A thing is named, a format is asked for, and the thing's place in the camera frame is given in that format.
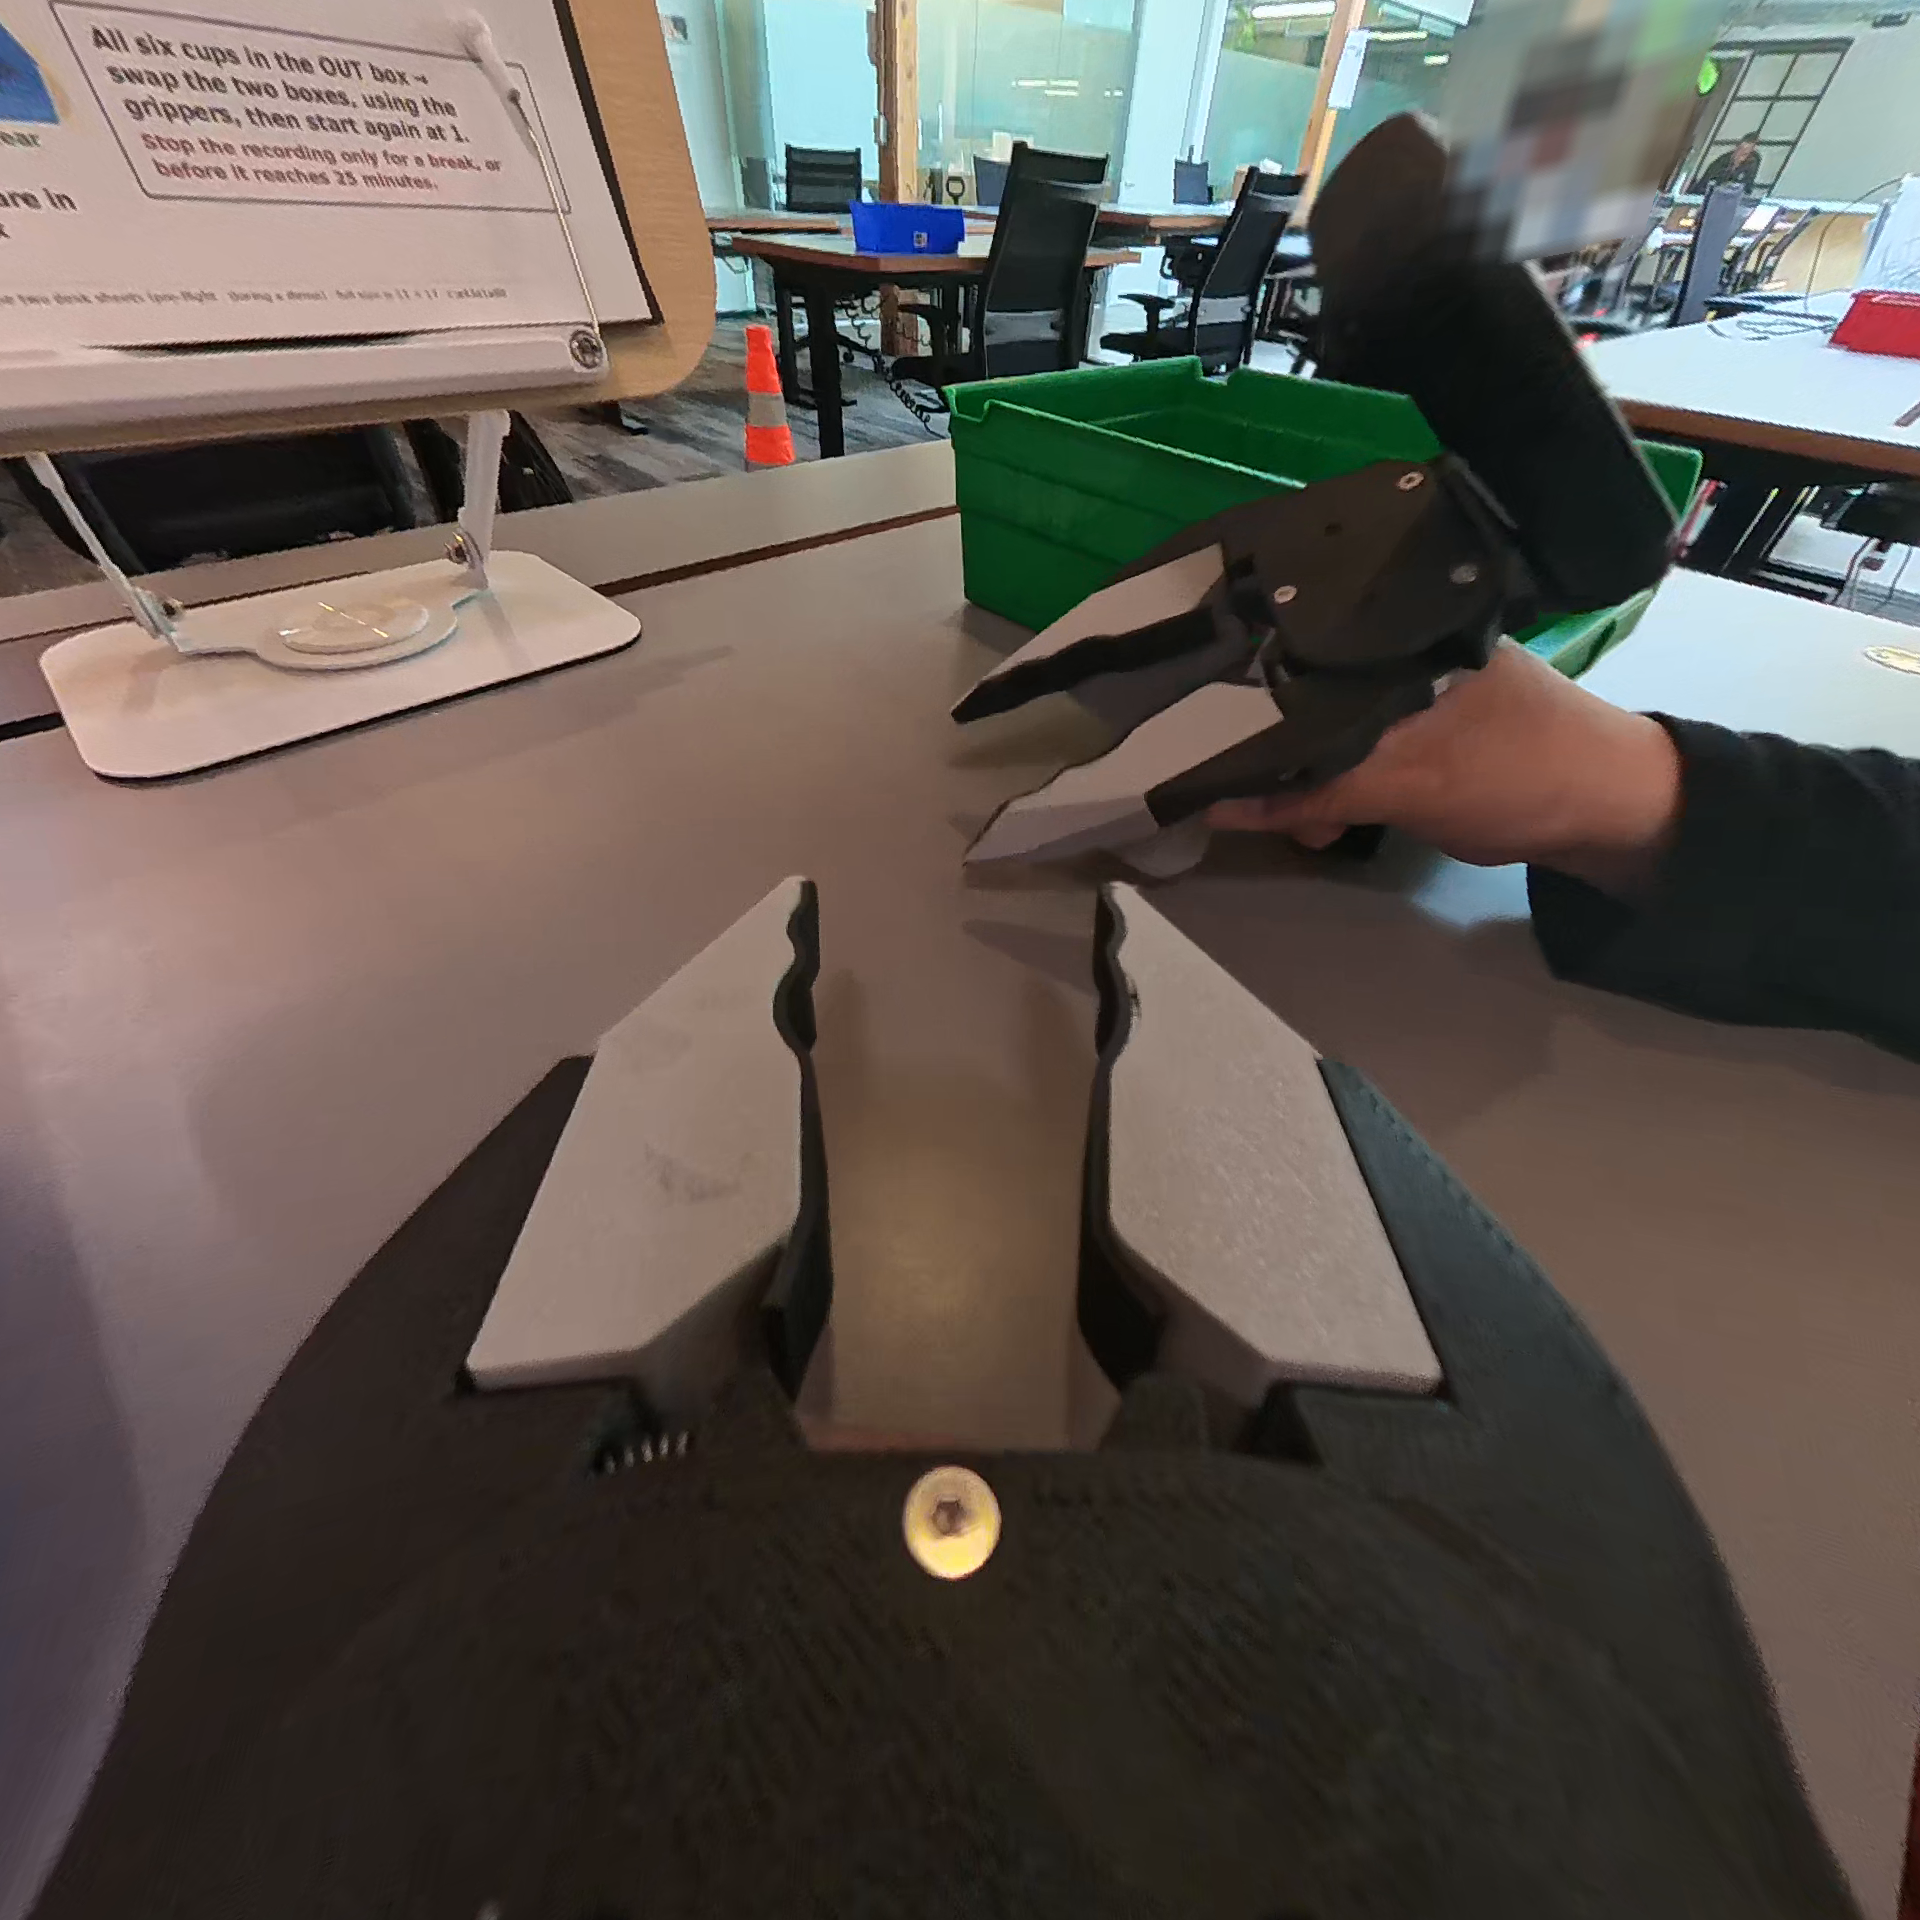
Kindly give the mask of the printed instruction sheet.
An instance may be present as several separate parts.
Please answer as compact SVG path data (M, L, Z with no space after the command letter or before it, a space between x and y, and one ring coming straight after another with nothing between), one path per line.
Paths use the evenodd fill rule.
M657 321L578 15L4 3L4 349Z

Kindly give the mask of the orange traffic cone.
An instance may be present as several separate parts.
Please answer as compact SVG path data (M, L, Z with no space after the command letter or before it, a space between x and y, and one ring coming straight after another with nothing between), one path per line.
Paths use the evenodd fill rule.
M748 394L743 462L755 474L787 470L799 455L787 422L784 382L772 329L761 322L748 325L743 331L743 358Z

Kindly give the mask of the person's right forearm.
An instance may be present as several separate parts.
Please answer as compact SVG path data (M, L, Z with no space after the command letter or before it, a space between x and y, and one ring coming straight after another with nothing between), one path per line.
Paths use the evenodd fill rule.
M1919 1058L1919 763L1658 714L1677 813L1629 894L1528 869L1548 970L1724 1025Z

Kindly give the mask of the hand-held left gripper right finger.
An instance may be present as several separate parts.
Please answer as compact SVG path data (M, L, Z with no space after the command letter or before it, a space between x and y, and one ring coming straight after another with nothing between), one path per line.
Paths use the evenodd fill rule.
M1444 1377L1322 1055L1133 886L1096 905L1076 1325L1117 1389L1167 1371L1431 1400Z

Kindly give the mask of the person's right hand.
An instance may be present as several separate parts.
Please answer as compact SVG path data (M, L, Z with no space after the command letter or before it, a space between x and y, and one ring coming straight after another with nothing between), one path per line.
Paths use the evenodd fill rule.
M1607 705L1507 640L1346 776L1218 803L1208 824L1306 849L1378 825L1465 864L1528 864L1624 896L1656 871L1681 813L1683 759L1658 718Z

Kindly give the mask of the green plastic bin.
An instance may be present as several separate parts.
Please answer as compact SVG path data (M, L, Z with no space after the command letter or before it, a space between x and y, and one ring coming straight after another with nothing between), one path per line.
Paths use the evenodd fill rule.
M1436 454L1407 398L1257 371L1204 377L1193 362L979 382L952 405L967 599L1033 637L1193 549L1218 545L1235 567L1309 483ZM1671 565L1701 458L1633 440L1675 510Z

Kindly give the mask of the white office table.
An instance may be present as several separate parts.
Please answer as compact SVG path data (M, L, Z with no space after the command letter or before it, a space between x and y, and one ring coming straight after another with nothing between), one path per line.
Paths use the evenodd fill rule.
M1624 422L1701 455L1717 493L1689 570L1744 584L1816 493L1915 480L1915 359L1834 346L1832 335L1717 321L1586 351Z

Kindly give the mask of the white sheet holder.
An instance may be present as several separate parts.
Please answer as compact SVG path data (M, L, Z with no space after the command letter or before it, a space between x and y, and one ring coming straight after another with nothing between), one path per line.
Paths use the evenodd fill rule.
M601 377L586 322L445 328L299 344L8 349L4 450L98 448L195 422L519 394Z

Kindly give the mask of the black office chair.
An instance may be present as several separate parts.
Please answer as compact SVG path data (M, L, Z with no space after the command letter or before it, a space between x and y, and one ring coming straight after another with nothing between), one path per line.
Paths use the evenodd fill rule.
M1106 155L1015 144L987 265L962 302L962 318L938 318L931 352L898 358L890 377L943 392L1076 369L1089 337L1083 291L1106 174Z
M1109 331L1100 351L1133 365L1191 358L1208 377L1241 369L1257 341L1273 289L1312 283L1312 242L1293 225L1304 177L1250 170L1215 237L1169 247L1171 293L1125 295L1143 322Z

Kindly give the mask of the wooden office desk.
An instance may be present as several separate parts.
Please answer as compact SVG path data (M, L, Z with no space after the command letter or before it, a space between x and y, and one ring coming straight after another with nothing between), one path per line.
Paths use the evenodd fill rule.
M993 231L970 234L957 256L864 256L852 239L826 234L746 237L737 242L743 256L770 269L775 283L775 349L787 405L809 405L818 432L820 455L837 461L847 454L849 409L835 313L842 305L866 298L932 295L927 321L960 321L962 302L980 282ZM1096 234L1089 254L1083 317L1093 305L1096 278L1139 264L1139 253L1101 247Z

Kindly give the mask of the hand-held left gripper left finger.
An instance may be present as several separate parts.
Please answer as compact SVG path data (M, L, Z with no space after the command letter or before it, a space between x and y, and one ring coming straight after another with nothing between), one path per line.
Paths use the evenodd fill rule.
M596 1043L466 1353L481 1390L796 1400L833 1307L815 881L784 878Z

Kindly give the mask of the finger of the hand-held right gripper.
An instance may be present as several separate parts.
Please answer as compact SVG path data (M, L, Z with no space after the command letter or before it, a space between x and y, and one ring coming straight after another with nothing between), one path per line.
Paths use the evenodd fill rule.
M1051 621L952 709L960 728L1066 697L1131 728L1217 681L1244 681L1273 633L1273 592L1208 545L1120 577Z
M1004 803L965 850L965 866L1039 866L1109 856L1151 881L1185 875L1209 850L1209 803L1200 800L1180 822L1164 822L1148 794L1275 729L1280 720L1282 712L1261 688L1203 687L1143 718L1104 754Z

